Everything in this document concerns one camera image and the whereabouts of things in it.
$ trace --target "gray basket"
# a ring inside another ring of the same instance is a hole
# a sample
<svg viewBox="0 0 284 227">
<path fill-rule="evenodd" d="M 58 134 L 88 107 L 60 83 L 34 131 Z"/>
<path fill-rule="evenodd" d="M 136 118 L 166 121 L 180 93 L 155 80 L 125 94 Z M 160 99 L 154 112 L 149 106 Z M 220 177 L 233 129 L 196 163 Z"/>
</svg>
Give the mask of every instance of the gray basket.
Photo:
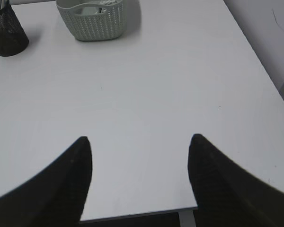
<svg viewBox="0 0 284 227">
<path fill-rule="evenodd" d="M 119 37 L 126 27 L 126 0 L 103 5 L 103 0 L 56 0 L 71 34 L 81 41 Z"/>
</svg>

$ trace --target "white wall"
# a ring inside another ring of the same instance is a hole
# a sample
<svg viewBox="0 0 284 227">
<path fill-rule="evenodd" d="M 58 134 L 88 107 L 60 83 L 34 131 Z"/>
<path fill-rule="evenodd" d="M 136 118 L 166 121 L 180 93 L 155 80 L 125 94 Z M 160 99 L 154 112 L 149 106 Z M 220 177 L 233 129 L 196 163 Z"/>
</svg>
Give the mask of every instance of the white wall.
<svg viewBox="0 0 284 227">
<path fill-rule="evenodd" d="M 284 0 L 224 0 L 258 58 L 280 89 L 284 83 Z"/>
</svg>

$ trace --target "floor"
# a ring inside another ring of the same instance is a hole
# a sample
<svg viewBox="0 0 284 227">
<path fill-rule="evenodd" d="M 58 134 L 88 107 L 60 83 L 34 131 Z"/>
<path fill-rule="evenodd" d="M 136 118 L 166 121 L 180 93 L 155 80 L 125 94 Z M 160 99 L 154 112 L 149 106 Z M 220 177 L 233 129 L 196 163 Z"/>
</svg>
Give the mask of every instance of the floor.
<svg viewBox="0 0 284 227">
<path fill-rule="evenodd" d="M 79 227 L 196 227 L 193 210 L 110 220 L 83 221 Z"/>
</svg>

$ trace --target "tabletop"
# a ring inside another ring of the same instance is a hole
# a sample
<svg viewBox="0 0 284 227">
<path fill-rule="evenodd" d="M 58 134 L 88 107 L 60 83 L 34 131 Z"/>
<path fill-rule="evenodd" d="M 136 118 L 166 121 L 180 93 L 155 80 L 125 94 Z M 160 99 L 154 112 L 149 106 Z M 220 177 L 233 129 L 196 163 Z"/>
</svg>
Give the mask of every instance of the tabletop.
<svg viewBox="0 0 284 227">
<path fill-rule="evenodd" d="M 0 57 L 0 196 L 88 136 L 82 220 L 195 207 L 202 133 L 284 192 L 284 102 L 222 0 L 129 0 L 118 39 L 73 38 L 55 2 L 13 6 L 30 44 Z"/>
</svg>

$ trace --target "mesh pen holder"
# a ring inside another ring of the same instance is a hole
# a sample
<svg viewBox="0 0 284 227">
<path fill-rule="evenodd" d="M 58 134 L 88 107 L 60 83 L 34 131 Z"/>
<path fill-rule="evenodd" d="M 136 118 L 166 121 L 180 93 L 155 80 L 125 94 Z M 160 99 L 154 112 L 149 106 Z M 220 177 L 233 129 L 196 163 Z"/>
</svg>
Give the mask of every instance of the mesh pen holder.
<svg viewBox="0 0 284 227">
<path fill-rule="evenodd" d="M 103 0 L 56 0 L 71 34 L 81 41 L 114 39 L 126 28 L 126 0 L 104 5 Z"/>
<path fill-rule="evenodd" d="M 8 1 L 6 6 L 0 9 L 0 56 L 20 53 L 27 45 L 27 35 Z"/>
</svg>

